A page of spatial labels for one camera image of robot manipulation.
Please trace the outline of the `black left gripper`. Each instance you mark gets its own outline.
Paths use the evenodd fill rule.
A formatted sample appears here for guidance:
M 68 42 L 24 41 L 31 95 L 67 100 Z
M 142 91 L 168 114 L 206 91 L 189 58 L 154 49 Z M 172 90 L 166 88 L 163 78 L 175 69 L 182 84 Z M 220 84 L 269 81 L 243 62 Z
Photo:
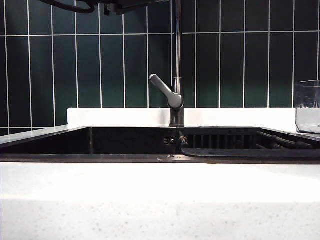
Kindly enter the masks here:
M 94 6 L 99 7 L 102 5 L 102 11 L 105 16 L 110 16 L 111 14 L 119 16 L 138 8 L 164 2 L 168 2 L 168 0 L 96 0 Z

